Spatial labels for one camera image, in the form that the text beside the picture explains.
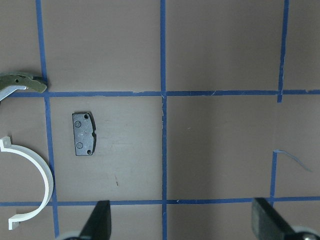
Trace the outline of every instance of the blue tape line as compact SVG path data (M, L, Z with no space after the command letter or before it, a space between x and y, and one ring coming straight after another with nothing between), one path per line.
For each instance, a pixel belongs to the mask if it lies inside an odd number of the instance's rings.
M36 20L38 29L38 41L39 41L39 52L41 62L42 77L47 81L47 64L46 64L46 51L45 51L45 39L44 39L44 28L42 18L42 6L41 0L35 0L36 7ZM48 144L48 156L49 156L49 167L53 175L53 181L55 181L55 164L54 164L54 152L52 143L52 130L51 130L51 111L50 111L50 99L48 90L44 93L44 105L45 105L45 124L46 124L46 137ZM54 188L52 193L52 214L53 214L53 225L54 235L59 236L59 218L58 218L58 205L57 205L57 192L56 183L54 182Z
M270 181L270 198L273 199L276 193L276 176L277 176L277 152L272 152L272 167Z
M304 201L320 201L320 196L284 196L284 197L265 197L269 202L304 202ZM206 204L240 204L251 203L253 198L222 198L222 199L176 199L167 200L166 203L170 205L206 205ZM163 200L123 200L111 201L113 206L128 206L128 205L162 205ZM37 207L40 206L39 201L22 201L22 202L0 202L0 207ZM97 201L59 201L59 207L67 206L95 206Z
M97 201L60 201L58 206L95 206ZM159 205L162 200L124 200L110 201L110 205Z
M162 96L162 240L167 240L166 0L160 0L160 80Z
M278 98L277 102L281 103L283 98L284 88L284 67L286 58L286 40L288 32L288 18L289 18L289 0L284 0L283 8L283 22L282 22L282 38L281 38L281 55L280 55L280 67L279 67L279 80L278 80Z
M320 196L288 196L275 197L274 202L304 202L304 201L320 201Z
M0 202L0 207L39 207L40 201L7 201Z
M284 95L320 95L320 89L305 90L305 89L296 89L296 90L283 90Z
M251 203L252 198L225 198L225 199L179 199L168 200L167 204L234 204Z
M46 125L46 137L48 144L48 156L49 156L49 167L52 172L54 188L52 193L52 213L53 213L53 224L54 224L54 235L57 238L59 236L59 218L58 218L58 200L57 200L57 189L56 189L56 177L55 177L55 161L54 161L54 149L52 142L52 128L51 128L51 109L50 109L50 98L48 92L44 94L45 104L45 125Z
M74 91L74 92L50 92L50 97L148 97L161 96L160 91Z
M192 96L276 96L276 90L217 90L217 91L49 91L51 98L68 97L192 97ZM320 89L305 90L292 89L283 90L283 95L320 95ZM10 98L43 98L44 93L39 92L14 92Z
M41 0L35 0L36 9L36 22L38 28L38 42L40 51L40 63L43 80L47 81L47 64L46 64L46 50L45 50L45 39L44 39L44 26L42 21L42 7Z
M229 96L229 95L273 95L275 90L216 90L216 91L167 91L167 96Z
M160 0L160 79L161 92L166 91L166 0Z
M167 97L162 98L162 239L167 239Z

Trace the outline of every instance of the metal bracket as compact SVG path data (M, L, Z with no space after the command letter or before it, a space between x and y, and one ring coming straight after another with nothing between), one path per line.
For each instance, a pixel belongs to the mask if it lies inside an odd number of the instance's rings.
M43 93L47 89L47 85L42 77L33 76L26 72L0 73L0 101L16 90L26 89Z
M92 155L96 148L96 125L91 112L72 114L74 149L76 156Z
M43 160L41 156L39 156L36 152L24 146L12 145L10 137L5 136L0 139L0 150L1 152L18 154L28 159L39 170L44 181L44 197L40 206L36 210L31 211L29 213L16 214L10 217L8 220L9 230L13 230L19 226L19 222L26 221L33 218L38 213L40 213L40 211L48 204L54 189L54 179L50 171L50 168L48 167L47 163L45 162L45 160Z

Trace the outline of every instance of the white curved piece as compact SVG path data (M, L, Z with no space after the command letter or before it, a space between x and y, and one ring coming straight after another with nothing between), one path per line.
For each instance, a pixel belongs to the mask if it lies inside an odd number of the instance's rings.
M13 230L19 226L19 222L23 222L33 218L38 213L40 213L40 211L47 205L54 190L54 179L50 171L50 168L41 156L24 146L12 145L10 137L5 136L3 138L0 138L0 150L1 152L18 154L28 159L39 170L44 181L44 197L41 205L36 210L31 211L29 213L16 214L10 217L8 220L9 230Z

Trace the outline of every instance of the grid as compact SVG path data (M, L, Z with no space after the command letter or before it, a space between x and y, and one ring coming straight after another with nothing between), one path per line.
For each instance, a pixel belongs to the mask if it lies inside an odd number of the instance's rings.
M147 97L158 96L162 98L162 199L158 200L119 200L111 201L111 205L161 205L162 206L162 239L167 239L167 205L179 204L230 204L250 203L252 198L225 198L225 199L167 199L167 97L183 96L277 96L277 102L281 103L284 95L320 95L320 89L283 89L284 87L284 66L286 56L286 38L288 29L290 0L284 0L281 53L278 77L278 90L212 90L212 91L168 91L166 89L166 0L160 0L160 83L161 91L77 91L77 92L15 92L11 98L39 98L42 97L45 104L46 134L48 145L49 166L55 178L55 163L53 153L53 138L51 127L50 98L60 97ZM43 31L42 5L41 0L35 0L36 19L38 29L38 43L40 52L41 72L43 79L47 80L45 40ZM275 197L276 173L277 173L278 152L272 153L270 193L267 200L275 202L294 201L320 201L320 196L297 196L297 197ZM52 193L52 201L47 205L52 207L53 224L55 237L59 236L58 206L94 206L96 201L58 201L56 185ZM39 206L40 202L0 202L0 207L18 206Z

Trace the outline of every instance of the black rectangular part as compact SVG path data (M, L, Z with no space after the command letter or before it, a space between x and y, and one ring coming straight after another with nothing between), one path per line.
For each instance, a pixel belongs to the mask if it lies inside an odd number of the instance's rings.
M109 240L110 236L110 201L98 201L79 237L88 240Z
M76 156L90 156L95 152L96 124L90 111L72 114L74 149Z
M259 240L286 240L295 231L264 198L252 201L252 230Z

